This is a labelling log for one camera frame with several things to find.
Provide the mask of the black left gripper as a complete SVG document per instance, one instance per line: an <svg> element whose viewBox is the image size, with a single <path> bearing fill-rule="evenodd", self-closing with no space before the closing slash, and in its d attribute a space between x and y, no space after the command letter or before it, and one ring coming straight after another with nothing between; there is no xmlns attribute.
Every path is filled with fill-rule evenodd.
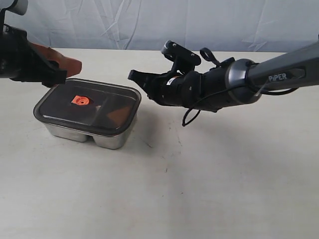
<svg viewBox="0 0 319 239"><path fill-rule="evenodd" d="M0 35L0 77L16 82L41 83L46 87L64 84L82 70L80 60L27 40L25 30L3 25Z"/></svg>

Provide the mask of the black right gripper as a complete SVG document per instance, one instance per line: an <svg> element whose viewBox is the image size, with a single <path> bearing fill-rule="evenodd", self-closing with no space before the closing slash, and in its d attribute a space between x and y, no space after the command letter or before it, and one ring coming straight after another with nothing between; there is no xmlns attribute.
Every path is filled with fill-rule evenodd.
<svg viewBox="0 0 319 239"><path fill-rule="evenodd" d="M174 71L155 74L131 70L128 79L161 106L190 107L199 95L199 73L196 71L182 75Z"/></svg>

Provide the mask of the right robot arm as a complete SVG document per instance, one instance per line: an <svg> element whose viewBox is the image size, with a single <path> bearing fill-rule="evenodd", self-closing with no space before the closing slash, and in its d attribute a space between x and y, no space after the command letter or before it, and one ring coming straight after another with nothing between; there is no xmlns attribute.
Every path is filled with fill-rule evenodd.
<svg viewBox="0 0 319 239"><path fill-rule="evenodd" d="M128 76L161 106L216 112L252 104L263 93L319 83L318 43L261 63L234 58L218 61L207 48L195 54L173 41L167 41L161 53L173 63L168 72L131 70Z"/></svg>

